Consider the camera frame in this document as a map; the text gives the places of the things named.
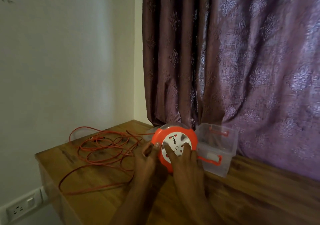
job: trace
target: orange plastic casing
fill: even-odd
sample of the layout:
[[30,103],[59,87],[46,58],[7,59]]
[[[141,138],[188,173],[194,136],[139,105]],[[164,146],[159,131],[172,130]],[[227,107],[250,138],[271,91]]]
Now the orange plastic casing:
[[195,132],[190,128],[190,129],[186,129],[183,128],[181,126],[171,126],[171,127],[167,127],[166,129],[161,129],[159,128],[153,135],[152,139],[151,139],[151,143],[155,144],[156,142],[160,142],[161,144],[161,149],[159,151],[158,157],[160,162],[166,166],[166,168],[168,169],[169,173],[173,173],[173,169],[172,169],[172,165],[171,163],[167,162],[166,159],[163,157],[162,155],[162,144],[164,139],[173,132],[181,132],[183,134],[185,134],[191,142],[191,149],[192,150],[196,150],[197,149],[197,145],[198,145],[198,138],[195,134]]

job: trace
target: white switch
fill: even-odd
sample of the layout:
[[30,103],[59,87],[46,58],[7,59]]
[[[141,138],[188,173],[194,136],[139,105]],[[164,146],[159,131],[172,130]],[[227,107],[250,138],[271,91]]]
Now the white switch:
[[28,205],[28,208],[31,208],[34,206],[34,198],[33,197],[27,199],[27,205]]

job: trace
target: forearm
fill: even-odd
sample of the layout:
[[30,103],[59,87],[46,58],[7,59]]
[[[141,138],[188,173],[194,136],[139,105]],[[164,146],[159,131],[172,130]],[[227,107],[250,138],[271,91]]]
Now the forearm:
[[134,225],[137,224],[143,204],[146,200],[147,186],[134,185],[125,201],[112,217],[109,225]]
[[225,224],[205,197],[202,199],[194,199],[194,202],[186,205],[186,209],[191,220],[196,225]]

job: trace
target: person's left hand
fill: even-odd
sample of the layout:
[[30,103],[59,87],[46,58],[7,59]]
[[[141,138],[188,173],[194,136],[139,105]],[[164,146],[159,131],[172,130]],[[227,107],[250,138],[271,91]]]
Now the person's left hand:
[[157,142],[153,145],[147,142],[143,146],[138,146],[134,150],[134,180],[135,186],[148,186],[155,172],[158,152],[161,144]]

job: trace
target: white circular disc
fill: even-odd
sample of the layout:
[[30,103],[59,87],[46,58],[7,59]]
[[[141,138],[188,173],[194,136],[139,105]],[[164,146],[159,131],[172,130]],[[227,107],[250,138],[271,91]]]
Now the white circular disc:
[[169,135],[166,136],[166,138],[162,142],[162,155],[165,158],[165,160],[169,163],[171,163],[166,150],[164,149],[164,146],[166,144],[169,144],[171,149],[174,151],[174,153],[177,156],[181,156],[183,153],[183,144],[189,143],[189,145],[192,148],[191,141],[189,137],[186,134],[183,134],[182,132],[172,132]]

